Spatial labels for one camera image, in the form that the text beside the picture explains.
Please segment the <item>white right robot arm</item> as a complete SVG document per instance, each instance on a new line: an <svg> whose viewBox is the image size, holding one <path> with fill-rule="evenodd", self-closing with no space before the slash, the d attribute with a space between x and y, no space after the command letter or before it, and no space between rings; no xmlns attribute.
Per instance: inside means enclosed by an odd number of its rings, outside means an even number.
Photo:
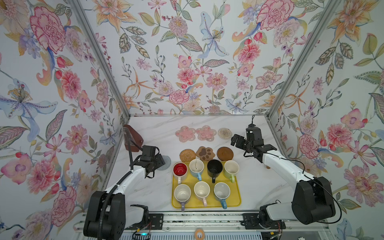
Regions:
<svg viewBox="0 0 384 240"><path fill-rule="evenodd" d="M294 190L291 202L273 203L260 208L257 221L263 227L282 221L299 221L304 225L325 223L336 215L337 201L330 182L305 172L292 160L285 158L273 145L265 144L261 129L250 124L246 136L233 135L231 145L244 151L245 158L255 158L274 170Z"/></svg>

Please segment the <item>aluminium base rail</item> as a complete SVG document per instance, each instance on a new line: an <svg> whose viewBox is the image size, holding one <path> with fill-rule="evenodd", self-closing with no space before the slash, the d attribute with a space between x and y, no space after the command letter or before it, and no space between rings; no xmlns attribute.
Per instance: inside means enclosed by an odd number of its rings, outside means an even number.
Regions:
<svg viewBox="0 0 384 240"><path fill-rule="evenodd" d="M328 225L314 223L304 225L299 221L283 220L282 225L261 225L258 211L197 211L197 212L149 212L152 226L148 229L158 232L175 232L195 229L212 231L283 230L283 232L326 232Z"/></svg>

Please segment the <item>dark brown round coaster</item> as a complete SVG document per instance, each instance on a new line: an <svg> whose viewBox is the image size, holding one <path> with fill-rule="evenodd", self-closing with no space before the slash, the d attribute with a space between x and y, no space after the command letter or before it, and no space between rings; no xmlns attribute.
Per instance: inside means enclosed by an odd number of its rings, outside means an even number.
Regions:
<svg viewBox="0 0 384 240"><path fill-rule="evenodd" d="M217 151L217 157L221 161L231 161L234 158L234 152L228 147L221 147Z"/></svg>

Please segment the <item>black mug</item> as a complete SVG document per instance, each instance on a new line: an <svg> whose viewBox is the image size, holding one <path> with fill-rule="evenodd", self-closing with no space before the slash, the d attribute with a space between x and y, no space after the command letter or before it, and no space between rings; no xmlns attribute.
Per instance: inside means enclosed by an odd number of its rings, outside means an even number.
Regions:
<svg viewBox="0 0 384 240"><path fill-rule="evenodd" d="M208 171L209 177L211 177L211 179L212 179L212 183L215 184L216 179L218 178L218 176L223 171L222 162L219 160L210 160L207 163L207 171Z"/></svg>

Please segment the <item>colourful zigzag woven coaster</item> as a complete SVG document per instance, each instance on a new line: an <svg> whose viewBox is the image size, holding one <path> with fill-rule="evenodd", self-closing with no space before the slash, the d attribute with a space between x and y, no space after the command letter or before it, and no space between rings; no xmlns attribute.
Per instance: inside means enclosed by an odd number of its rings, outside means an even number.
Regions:
<svg viewBox="0 0 384 240"><path fill-rule="evenodd" d="M233 133L228 128L220 128L218 130L218 136L223 140L230 140L233 136Z"/></svg>

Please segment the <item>pink flower coaster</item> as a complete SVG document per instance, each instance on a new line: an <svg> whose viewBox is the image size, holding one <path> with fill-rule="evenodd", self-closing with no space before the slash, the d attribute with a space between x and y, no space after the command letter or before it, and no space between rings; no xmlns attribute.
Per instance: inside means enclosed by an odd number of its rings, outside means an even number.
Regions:
<svg viewBox="0 0 384 240"><path fill-rule="evenodd" d="M202 128L196 129L198 139L200 141L212 142L217 135L217 131L212 129L210 126L203 126Z"/></svg>
<svg viewBox="0 0 384 240"><path fill-rule="evenodd" d="M187 141L193 141L196 139L196 130L187 126L182 126L175 135L179 138L179 141L185 143Z"/></svg>

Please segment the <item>yellow tray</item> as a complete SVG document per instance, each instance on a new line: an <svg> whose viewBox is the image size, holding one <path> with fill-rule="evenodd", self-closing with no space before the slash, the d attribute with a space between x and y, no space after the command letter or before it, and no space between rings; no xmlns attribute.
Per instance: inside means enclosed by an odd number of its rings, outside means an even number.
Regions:
<svg viewBox="0 0 384 240"><path fill-rule="evenodd" d="M207 208L221 208L221 203L216 200L214 195L214 186L215 184L219 182L223 182L227 184L231 190L231 194L226 199L227 207L239 207L242 203L240 190L238 186L238 182L236 179L236 176L234 175L233 178L231 175L227 178L227 173L225 171L225 168L223 168L223 171L220 173L220 175L216 178L216 183L212 183L212 178L208 175L208 172L204 170L202 173L202 179L204 182L207 182L211 188L210 195L207 197L208 203ZM198 182L198 179L193 177L191 172L188 171L187 178L183 180L181 183L187 185L191 191L192 195L189 200L189 202L186 204L186 209L193 209L193 208L204 208L203 201L200 201L197 199L196 195L194 194L194 185Z"/></svg>

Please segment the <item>light green mug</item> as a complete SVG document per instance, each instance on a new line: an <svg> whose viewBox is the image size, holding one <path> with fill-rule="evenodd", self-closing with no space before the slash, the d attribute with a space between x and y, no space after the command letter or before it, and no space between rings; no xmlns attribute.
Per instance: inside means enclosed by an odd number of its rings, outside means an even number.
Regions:
<svg viewBox="0 0 384 240"><path fill-rule="evenodd" d="M240 167L237 162L230 160L224 164L224 176L229 179L231 183L236 181L236 175L238 174Z"/></svg>

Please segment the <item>tan rattan round coaster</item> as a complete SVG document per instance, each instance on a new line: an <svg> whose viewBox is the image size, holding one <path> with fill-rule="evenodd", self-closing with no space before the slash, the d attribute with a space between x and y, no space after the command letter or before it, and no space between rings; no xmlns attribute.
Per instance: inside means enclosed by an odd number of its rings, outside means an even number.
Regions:
<svg viewBox="0 0 384 240"><path fill-rule="evenodd" d="M181 151L179 157L183 163L188 163L196 159L196 153L191 149L185 149Z"/></svg>

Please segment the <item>grey-blue woven round coaster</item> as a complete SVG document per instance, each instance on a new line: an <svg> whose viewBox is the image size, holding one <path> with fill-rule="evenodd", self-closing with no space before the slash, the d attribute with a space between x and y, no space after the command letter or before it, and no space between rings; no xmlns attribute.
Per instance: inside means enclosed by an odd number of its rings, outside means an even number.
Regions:
<svg viewBox="0 0 384 240"><path fill-rule="evenodd" d="M165 171L171 166L172 161L169 156L163 156L163 160L165 164L158 168L159 171Z"/></svg>

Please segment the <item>brown paw print coaster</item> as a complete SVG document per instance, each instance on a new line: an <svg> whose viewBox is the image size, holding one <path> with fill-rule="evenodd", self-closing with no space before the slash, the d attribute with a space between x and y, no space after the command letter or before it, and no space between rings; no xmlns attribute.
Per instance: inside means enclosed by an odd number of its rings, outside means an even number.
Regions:
<svg viewBox="0 0 384 240"><path fill-rule="evenodd" d="M199 147L199 149L196 151L196 157L200 159L203 162L208 162L210 160L213 160L215 158L215 153L212 148L206 148L206 147Z"/></svg>

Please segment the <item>orange tape roll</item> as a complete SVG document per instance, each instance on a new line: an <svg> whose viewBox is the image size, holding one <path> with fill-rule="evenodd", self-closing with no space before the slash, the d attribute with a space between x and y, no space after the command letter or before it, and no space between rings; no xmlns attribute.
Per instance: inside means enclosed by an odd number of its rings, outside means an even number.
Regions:
<svg viewBox="0 0 384 240"><path fill-rule="evenodd" d="M205 232L203 229L197 229L194 233L195 240L204 240L206 238Z"/></svg>

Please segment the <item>red inside white mug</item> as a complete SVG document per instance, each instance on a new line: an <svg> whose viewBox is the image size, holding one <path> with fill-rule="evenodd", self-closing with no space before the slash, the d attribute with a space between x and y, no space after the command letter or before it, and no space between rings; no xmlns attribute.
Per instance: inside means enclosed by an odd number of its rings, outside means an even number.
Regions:
<svg viewBox="0 0 384 240"><path fill-rule="evenodd" d="M184 163L176 163L173 166L173 175L177 184L180 185L188 177L188 167Z"/></svg>

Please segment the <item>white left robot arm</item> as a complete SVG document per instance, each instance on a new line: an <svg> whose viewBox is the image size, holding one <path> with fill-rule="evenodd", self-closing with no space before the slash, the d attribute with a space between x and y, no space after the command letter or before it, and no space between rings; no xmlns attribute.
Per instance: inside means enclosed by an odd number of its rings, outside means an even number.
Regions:
<svg viewBox="0 0 384 240"><path fill-rule="evenodd" d="M166 163L158 147L142 146L142 154L130 156L130 170L114 185L92 194L83 228L86 237L119 240L126 228L126 195L140 181L155 176Z"/></svg>

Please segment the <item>light blue mug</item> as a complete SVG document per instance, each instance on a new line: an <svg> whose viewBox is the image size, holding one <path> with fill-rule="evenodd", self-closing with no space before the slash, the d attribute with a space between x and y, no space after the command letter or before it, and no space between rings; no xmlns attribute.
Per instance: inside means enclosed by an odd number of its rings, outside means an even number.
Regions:
<svg viewBox="0 0 384 240"><path fill-rule="evenodd" d="M189 163L190 173L194 178L198 179L198 181L202 181L202 174L203 174L204 168L205 168L205 165L203 161L199 159L194 159Z"/></svg>

